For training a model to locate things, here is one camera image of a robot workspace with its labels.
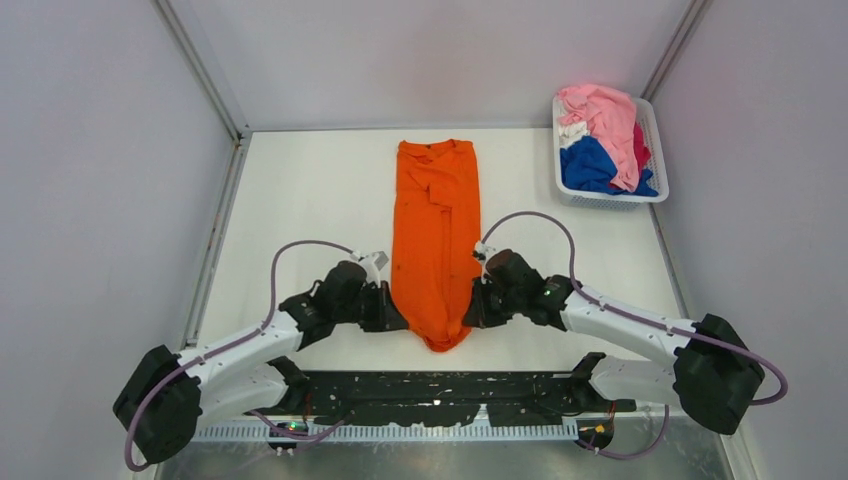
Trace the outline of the orange t shirt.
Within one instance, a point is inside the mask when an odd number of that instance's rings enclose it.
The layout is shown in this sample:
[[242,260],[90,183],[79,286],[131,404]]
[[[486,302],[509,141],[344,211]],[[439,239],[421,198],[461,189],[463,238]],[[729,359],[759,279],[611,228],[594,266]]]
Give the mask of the orange t shirt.
[[478,162],[470,141],[402,141],[396,157],[391,293],[415,333],[446,352],[470,333],[463,318],[480,266]]

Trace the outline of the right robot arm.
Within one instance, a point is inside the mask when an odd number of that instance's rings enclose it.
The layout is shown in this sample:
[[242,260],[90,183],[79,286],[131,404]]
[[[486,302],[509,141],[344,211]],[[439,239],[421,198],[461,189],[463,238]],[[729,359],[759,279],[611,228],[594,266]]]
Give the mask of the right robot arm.
[[544,278],[511,249],[479,243],[472,255],[482,274],[472,283],[464,325],[494,328],[523,316],[637,354],[635,360],[586,355],[570,385],[580,408],[596,410],[607,400],[663,404],[714,433],[732,435],[753,405],[765,372],[725,319],[668,320],[634,309],[568,277]]

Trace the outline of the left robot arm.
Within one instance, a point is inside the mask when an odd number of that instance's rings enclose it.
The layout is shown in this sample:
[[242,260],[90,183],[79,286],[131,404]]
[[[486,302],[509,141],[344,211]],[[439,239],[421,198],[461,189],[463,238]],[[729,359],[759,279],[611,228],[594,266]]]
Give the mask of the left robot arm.
[[378,268],[345,260],[311,290],[274,304],[255,327],[200,348],[149,350],[112,407],[127,432],[127,466],[139,472],[164,462],[197,431],[251,410],[298,412],[307,389],[290,356],[339,324],[368,333],[409,327]]

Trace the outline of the white plastic laundry basket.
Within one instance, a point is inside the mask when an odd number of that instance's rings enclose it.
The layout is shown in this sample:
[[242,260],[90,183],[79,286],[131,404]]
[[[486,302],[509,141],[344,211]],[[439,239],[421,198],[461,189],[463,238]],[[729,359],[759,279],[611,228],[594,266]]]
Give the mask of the white plastic laundry basket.
[[555,147],[554,184],[558,191],[557,196],[562,204],[601,210],[632,211],[642,205],[661,203],[668,198],[670,187],[653,106],[647,100],[638,97],[632,97],[631,100],[636,107],[635,123],[641,128],[643,145],[650,151],[646,168],[653,173],[653,176],[647,180],[647,185],[656,190],[658,195],[608,195],[568,188],[563,181],[563,167],[560,160],[560,149],[564,143],[561,137],[556,134],[553,140]]

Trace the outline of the blue t shirt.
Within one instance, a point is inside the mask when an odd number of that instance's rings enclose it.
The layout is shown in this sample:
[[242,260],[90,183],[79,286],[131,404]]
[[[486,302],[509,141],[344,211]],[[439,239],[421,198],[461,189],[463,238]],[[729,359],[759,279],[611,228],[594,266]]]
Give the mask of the blue t shirt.
[[560,167],[561,183],[571,190],[612,196],[659,196],[659,192],[649,185],[654,173],[648,167],[639,171],[634,192],[614,186],[612,180],[618,169],[600,142],[591,136],[584,137],[569,149],[560,149]]

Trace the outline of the white t shirt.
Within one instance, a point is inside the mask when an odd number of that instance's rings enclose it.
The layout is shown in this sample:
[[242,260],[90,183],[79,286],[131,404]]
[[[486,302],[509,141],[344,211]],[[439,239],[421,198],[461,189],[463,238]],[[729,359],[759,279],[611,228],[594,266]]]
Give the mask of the white t shirt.
[[586,121],[559,124],[557,126],[557,132],[559,147],[561,149],[569,149],[573,144],[591,135]]

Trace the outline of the crimson t shirt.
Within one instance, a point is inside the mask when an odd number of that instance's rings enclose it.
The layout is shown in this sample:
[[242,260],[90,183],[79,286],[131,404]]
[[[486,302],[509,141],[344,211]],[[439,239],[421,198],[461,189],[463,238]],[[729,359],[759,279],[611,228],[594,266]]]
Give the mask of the crimson t shirt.
[[648,166],[652,158],[652,153],[645,143],[644,131],[638,122],[633,127],[633,150],[637,167],[642,172]]

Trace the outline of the pink t shirt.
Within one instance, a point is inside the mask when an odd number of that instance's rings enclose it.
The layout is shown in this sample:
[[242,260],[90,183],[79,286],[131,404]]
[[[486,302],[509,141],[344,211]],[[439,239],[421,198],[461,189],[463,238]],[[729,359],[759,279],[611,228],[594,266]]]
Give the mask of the pink t shirt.
[[634,151],[634,126],[637,107],[631,96],[611,87],[581,84],[565,87],[557,93],[564,114],[558,118],[563,129],[585,123],[615,166],[611,184],[634,192],[639,184],[641,168]]

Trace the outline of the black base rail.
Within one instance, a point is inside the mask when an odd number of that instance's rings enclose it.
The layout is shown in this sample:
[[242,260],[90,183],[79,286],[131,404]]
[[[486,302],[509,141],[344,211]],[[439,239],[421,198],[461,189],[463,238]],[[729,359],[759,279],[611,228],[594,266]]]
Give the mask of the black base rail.
[[320,425],[466,426],[486,414],[495,426],[547,426],[581,414],[633,412],[569,372],[305,372],[265,415],[308,417]]

